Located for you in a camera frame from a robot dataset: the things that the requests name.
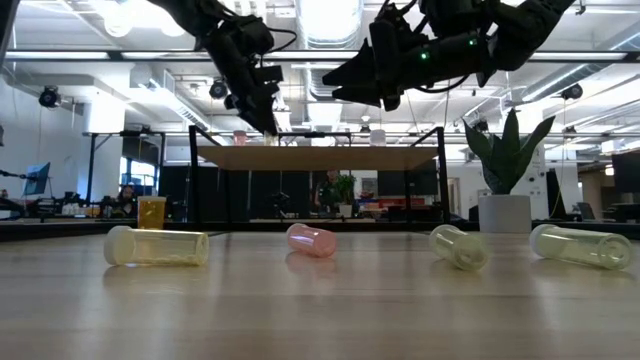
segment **plastic cup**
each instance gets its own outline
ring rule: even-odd
[[[329,257],[336,251],[336,234],[294,224],[287,230],[287,241],[294,250],[316,257]]]
[[[167,198],[161,196],[141,196],[138,198],[138,228],[164,228],[164,207]]]
[[[541,257],[622,270],[633,262],[629,240],[618,234],[540,225],[529,237],[531,248]]]
[[[116,226],[104,243],[104,258],[111,265],[200,266],[208,257],[209,237],[204,233]]]
[[[489,260],[484,241],[455,226],[441,225],[429,235],[431,249],[462,270],[479,270]]]

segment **pink plastic cup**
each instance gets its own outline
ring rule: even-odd
[[[287,241],[291,248],[321,258],[329,257],[336,251],[336,234],[304,224],[291,225],[287,230]]]

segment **upright cup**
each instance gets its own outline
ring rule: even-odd
[[[140,196],[138,198],[138,229],[164,228],[164,208],[167,198],[161,196]]]

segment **shelf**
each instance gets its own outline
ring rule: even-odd
[[[225,170],[413,170],[437,156],[436,147],[200,146],[198,155]]]

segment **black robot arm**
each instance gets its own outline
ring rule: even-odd
[[[383,4],[369,25],[371,46],[365,41],[356,57],[323,78],[341,87],[335,98],[378,107],[382,100],[391,111],[407,89],[441,92],[430,88],[462,77],[459,85],[474,73],[483,87],[497,70],[524,65],[574,0],[525,0],[518,7],[499,0],[421,0],[425,18],[411,30],[403,16],[416,2],[402,9]],[[427,23],[437,38],[422,34]],[[494,23],[498,30],[488,34]]]
[[[237,15],[216,0],[149,1],[196,38],[196,50],[209,53],[231,93],[225,106],[237,109],[256,130],[277,134],[272,109],[283,76],[280,66],[257,67],[258,58],[274,46],[262,19]]]

